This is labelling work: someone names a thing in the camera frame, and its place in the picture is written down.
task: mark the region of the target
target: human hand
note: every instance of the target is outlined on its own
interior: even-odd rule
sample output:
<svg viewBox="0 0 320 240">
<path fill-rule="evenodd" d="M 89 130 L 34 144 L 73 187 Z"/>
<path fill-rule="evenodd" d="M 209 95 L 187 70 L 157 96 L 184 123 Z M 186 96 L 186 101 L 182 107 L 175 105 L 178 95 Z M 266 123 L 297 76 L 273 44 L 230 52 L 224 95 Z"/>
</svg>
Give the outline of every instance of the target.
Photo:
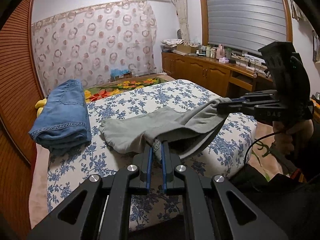
<svg viewBox="0 0 320 240">
<path fill-rule="evenodd" d="M 279 132 L 284 130 L 282 122 L 273 122 L 273 131 Z M 293 145 L 292 135 L 295 134 L 296 146 Z M 298 122 L 286 133 L 279 133 L 275 135 L 276 149 L 281 153 L 288 155 L 294 150 L 299 150 L 305 147 L 313 134 L 313 123 L 311 120 Z"/>
</svg>

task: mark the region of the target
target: white wall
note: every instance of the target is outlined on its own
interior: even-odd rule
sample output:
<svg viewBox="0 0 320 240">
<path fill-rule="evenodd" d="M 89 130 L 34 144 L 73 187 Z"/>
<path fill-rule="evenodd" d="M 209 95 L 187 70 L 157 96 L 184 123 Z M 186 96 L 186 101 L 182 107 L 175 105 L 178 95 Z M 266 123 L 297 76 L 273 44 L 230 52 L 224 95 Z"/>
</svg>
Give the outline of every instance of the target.
<svg viewBox="0 0 320 240">
<path fill-rule="evenodd" d="M 202 20 L 200 0 L 187 0 L 190 40 L 202 43 Z"/>
<path fill-rule="evenodd" d="M 304 68 L 310 80 L 310 95 L 320 92 L 320 66 L 312 61 L 312 26 L 308 22 L 292 19 L 293 45 L 301 56 Z"/>
<path fill-rule="evenodd" d="M 35 0 L 32 22 L 76 8 L 119 0 Z M 157 20 L 157 37 L 154 44 L 154 61 L 158 71 L 162 68 L 160 41 L 177 37 L 179 21 L 171 0 L 149 0 Z"/>
</svg>

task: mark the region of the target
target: person's arm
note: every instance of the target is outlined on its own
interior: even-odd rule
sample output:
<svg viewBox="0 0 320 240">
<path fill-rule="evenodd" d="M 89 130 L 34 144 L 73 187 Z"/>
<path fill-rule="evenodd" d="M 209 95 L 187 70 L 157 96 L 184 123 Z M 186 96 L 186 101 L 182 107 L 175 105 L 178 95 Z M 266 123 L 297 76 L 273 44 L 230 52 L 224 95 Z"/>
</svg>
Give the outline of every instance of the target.
<svg viewBox="0 0 320 240">
<path fill-rule="evenodd" d="M 273 123 L 274 132 L 284 129 L 281 122 Z M 311 120 L 299 122 L 286 133 L 275 135 L 276 148 L 285 155 L 295 150 L 297 155 L 290 158 L 302 170 L 307 180 L 320 173 L 320 125 Z"/>
</svg>

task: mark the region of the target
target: white bedsheet with blue flowers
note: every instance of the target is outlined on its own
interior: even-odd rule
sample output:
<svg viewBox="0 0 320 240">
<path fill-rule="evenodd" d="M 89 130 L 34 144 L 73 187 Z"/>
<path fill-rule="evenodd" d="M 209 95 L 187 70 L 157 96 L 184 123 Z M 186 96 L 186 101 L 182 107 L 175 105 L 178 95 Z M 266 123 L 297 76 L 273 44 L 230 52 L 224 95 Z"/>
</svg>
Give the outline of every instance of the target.
<svg viewBox="0 0 320 240">
<path fill-rule="evenodd" d="M 63 156 L 50 155 L 48 167 L 48 211 L 54 209 L 92 174 L 115 174 L 131 164 L 132 155 L 122 155 L 109 147 L 98 127 L 104 118 L 126 119 L 169 106 L 183 112 L 196 108 L 218 95 L 187 80 L 175 80 L 88 104 L 92 143 L 76 147 Z M 244 153 L 252 143 L 257 123 L 247 115 L 230 114 L 219 134 L 199 155 L 183 163 L 201 175 L 234 175 L 244 163 Z M 151 191 L 147 196 L 133 196 L 129 230 L 142 229 L 182 213 L 182 197 L 166 196 L 162 191 L 162 171 L 152 168 Z"/>
</svg>

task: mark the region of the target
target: gray garment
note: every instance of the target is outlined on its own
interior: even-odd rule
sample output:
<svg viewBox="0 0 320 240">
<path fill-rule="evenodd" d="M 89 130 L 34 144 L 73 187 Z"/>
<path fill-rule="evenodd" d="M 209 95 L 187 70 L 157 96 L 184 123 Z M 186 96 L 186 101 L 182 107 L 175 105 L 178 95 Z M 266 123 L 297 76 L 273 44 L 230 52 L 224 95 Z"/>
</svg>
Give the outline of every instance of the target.
<svg viewBox="0 0 320 240">
<path fill-rule="evenodd" d="M 217 105 L 228 101 L 229 98 L 217 98 L 185 113 L 165 106 L 124 120 L 104 119 L 99 130 L 119 153 L 142 153 L 149 143 L 161 160 L 159 142 L 168 141 L 170 151 L 183 159 L 200 153 L 212 142 L 228 117 L 217 114 Z"/>
</svg>

